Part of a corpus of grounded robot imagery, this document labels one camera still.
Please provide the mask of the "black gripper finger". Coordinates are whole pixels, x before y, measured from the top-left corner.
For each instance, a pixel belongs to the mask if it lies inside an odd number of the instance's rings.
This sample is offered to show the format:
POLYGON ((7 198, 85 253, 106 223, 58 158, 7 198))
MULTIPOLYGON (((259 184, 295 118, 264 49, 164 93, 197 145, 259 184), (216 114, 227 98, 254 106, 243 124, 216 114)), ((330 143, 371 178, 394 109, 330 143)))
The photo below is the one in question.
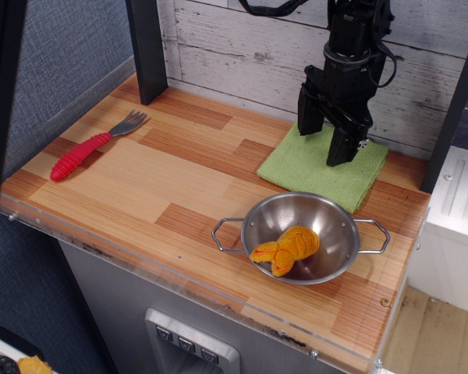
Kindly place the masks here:
POLYGON ((359 150, 365 148, 369 128, 366 126, 341 126, 334 129, 326 164, 338 166, 353 161, 359 150))
POLYGON ((301 136, 309 136, 320 132, 324 124, 320 101, 310 91, 302 86, 298 100, 298 130, 301 136))

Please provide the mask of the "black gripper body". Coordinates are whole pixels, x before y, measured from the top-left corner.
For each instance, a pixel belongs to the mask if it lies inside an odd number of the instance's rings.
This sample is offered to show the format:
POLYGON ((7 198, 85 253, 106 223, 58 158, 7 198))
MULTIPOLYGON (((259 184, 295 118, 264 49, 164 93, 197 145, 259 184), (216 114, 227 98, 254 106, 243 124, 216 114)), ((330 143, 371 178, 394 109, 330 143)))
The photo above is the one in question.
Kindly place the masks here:
POLYGON ((375 52, 363 64, 348 65, 328 58, 324 68, 305 68, 302 84, 320 101, 321 113, 333 126, 373 125, 368 101, 380 87, 386 54, 375 52))

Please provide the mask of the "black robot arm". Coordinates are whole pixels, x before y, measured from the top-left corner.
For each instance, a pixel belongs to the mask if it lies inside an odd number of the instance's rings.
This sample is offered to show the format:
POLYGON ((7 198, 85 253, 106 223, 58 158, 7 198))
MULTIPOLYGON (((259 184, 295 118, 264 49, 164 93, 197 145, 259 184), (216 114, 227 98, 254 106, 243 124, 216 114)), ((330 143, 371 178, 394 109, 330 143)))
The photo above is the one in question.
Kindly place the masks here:
POLYGON ((368 102, 385 87, 381 75, 386 59, 395 58, 382 42, 394 18, 388 1, 328 3, 324 67, 305 68, 297 126, 300 135, 308 136, 320 132, 325 121, 331 123, 329 167, 352 161, 367 145, 373 125, 368 102))

